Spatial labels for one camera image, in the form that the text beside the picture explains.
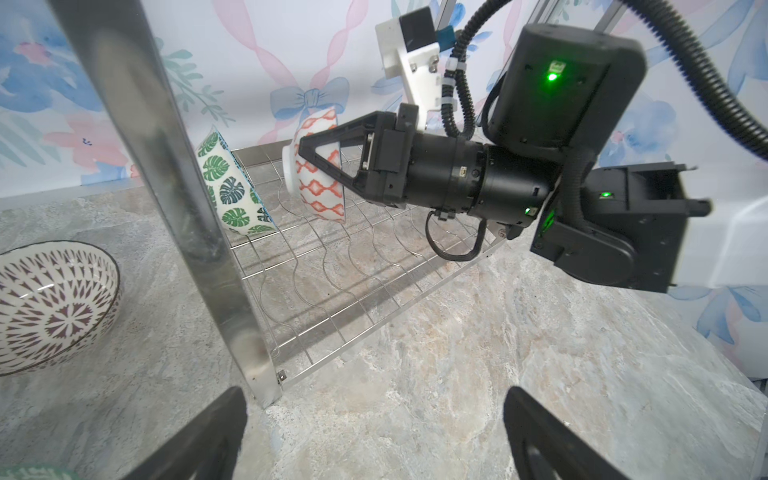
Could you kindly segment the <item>steel two-tier dish rack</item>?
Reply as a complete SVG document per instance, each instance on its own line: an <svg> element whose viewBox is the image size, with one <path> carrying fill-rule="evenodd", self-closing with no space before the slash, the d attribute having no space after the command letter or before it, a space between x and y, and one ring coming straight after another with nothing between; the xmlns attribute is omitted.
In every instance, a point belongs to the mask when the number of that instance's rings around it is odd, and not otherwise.
<svg viewBox="0 0 768 480"><path fill-rule="evenodd" d="M167 22L149 16L164 8ZM207 1L52 1L256 401L269 406L470 269L437 256L422 208L352 199L342 223L239 156L271 114Z"/></svg>

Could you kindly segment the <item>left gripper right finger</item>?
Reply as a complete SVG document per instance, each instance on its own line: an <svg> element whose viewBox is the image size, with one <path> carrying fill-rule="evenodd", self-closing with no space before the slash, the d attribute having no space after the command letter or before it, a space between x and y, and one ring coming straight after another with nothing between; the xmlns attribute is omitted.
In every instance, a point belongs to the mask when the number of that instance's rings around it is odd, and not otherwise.
<svg viewBox="0 0 768 480"><path fill-rule="evenodd" d="M503 420L521 479L626 477L519 386L507 392Z"/></svg>

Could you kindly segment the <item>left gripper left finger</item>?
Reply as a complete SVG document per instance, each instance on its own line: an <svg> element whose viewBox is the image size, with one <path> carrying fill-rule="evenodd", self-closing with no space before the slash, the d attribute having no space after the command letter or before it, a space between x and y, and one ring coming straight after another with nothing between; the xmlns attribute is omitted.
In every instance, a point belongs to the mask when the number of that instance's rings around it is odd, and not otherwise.
<svg viewBox="0 0 768 480"><path fill-rule="evenodd" d="M247 420L242 389L230 387L126 477L231 479Z"/></svg>

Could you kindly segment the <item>green leaf pattern bowl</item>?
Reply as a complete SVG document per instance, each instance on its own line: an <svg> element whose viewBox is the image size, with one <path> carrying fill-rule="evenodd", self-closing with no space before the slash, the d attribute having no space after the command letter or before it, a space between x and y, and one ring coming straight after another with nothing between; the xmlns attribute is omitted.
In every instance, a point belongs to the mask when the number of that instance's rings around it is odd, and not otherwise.
<svg viewBox="0 0 768 480"><path fill-rule="evenodd" d="M209 200L225 229L243 236L277 231L245 169L216 127L196 147L196 160Z"/></svg>

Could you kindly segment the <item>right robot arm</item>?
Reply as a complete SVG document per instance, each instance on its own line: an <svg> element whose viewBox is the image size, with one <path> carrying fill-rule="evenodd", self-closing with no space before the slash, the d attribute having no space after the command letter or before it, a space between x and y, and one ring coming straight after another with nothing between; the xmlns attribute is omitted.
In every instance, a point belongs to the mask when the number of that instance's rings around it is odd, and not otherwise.
<svg viewBox="0 0 768 480"><path fill-rule="evenodd" d="M640 45L529 24L492 95L487 143L420 133L404 104L299 142L299 156L364 200L498 223L507 239L595 285L666 292L686 227L711 205L685 196L672 162L596 161L646 72Z"/></svg>

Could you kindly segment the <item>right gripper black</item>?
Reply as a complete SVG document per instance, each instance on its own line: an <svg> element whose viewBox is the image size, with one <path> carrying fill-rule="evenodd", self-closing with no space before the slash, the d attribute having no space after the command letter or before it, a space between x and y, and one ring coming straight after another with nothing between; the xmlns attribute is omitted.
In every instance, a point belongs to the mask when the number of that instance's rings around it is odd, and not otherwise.
<svg viewBox="0 0 768 480"><path fill-rule="evenodd" d="M302 136L300 198L342 201L350 191L382 206L415 205L520 228L532 223L554 187L554 166L491 144L419 133L416 113L403 105ZM365 143L354 171L343 168L341 152L316 152L336 142Z"/></svg>

